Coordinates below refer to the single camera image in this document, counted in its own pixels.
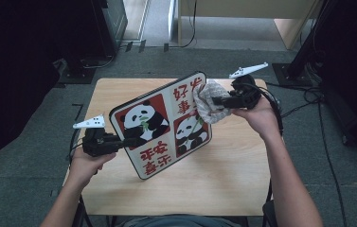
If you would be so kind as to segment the light wooden cabinet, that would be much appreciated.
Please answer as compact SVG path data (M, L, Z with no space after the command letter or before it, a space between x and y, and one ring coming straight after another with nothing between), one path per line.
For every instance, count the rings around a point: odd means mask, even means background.
M295 46L304 25L317 15L323 0L176 0L178 44L182 43L182 17L273 19L287 49Z

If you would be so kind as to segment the black stand with base plate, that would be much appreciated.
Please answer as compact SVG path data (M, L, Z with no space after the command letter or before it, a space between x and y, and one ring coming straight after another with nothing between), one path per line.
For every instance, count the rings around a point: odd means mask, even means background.
M322 3L315 24L312 26L308 37L301 45L295 58L291 63L273 63L278 84L284 87L292 86L311 86L310 76L307 74L306 66L312 58L323 54L322 50L317 49L317 33L330 16L332 8L337 0L319 0Z

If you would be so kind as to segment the dark stand base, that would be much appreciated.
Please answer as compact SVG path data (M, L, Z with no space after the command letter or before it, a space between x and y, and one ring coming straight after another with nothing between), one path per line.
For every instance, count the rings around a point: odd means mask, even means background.
M59 83L63 84L90 84L96 69L84 66L80 59L66 57L62 60L65 67L61 72Z

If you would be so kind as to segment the panda picture board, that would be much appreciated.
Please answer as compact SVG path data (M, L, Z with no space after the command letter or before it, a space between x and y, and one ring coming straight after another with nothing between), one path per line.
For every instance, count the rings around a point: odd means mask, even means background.
M125 148L138 177L147 180L207 144L211 126L199 116L194 89L206 84L196 72L113 108L110 122L126 142Z

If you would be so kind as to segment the black equipment cabinet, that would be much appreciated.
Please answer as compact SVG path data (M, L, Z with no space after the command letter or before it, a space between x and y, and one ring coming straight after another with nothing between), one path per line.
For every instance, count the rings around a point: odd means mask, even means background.
M114 57L121 46L128 24L123 0L91 0L100 46L106 57Z

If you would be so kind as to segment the person's right hand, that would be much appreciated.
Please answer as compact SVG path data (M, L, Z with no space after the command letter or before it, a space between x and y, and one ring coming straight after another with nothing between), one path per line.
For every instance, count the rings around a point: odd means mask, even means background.
M244 118L263 140L278 139L280 137L276 115L265 97L262 97L251 110L234 109L231 113Z

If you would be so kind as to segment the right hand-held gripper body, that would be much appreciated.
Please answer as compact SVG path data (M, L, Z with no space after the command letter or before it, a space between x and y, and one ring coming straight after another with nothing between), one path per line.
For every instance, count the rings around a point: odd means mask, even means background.
M256 86L251 73L256 72L268 66L267 62L254 66L240 67L236 72L230 74L233 79L231 86L234 88L230 91L228 106L230 108L254 108L261 97L259 88Z

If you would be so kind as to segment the beige fluffy cloth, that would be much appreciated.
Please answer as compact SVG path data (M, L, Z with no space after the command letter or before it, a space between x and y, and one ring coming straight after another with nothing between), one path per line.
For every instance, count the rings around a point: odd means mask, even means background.
M231 115L231 111L223 104L215 104L213 98L229 97L228 92L214 79L206 84L197 85L193 90L193 99L200 117L207 124L215 124Z

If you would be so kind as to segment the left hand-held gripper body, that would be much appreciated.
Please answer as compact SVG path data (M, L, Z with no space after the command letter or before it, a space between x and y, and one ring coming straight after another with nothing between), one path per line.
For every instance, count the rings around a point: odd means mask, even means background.
M118 152L122 148L122 141L116 135L105 131L105 119L102 114L75 123L73 128L85 129L82 148L92 157Z

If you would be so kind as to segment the person's left hand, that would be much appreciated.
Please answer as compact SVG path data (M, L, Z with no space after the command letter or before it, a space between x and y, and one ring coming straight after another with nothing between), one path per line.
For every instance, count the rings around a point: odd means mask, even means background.
M103 165L113 160L115 153L92 157L83 151L83 148L76 148L69 168L69 175L66 180L67 186L75 189L83 189L89 184L91 178L102 170Z

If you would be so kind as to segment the person's blue shirt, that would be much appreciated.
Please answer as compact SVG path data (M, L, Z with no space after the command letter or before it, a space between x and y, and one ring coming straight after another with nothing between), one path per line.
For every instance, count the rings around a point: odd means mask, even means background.
M116 227L241 227L225 218L193 215L146 216L123 220Z

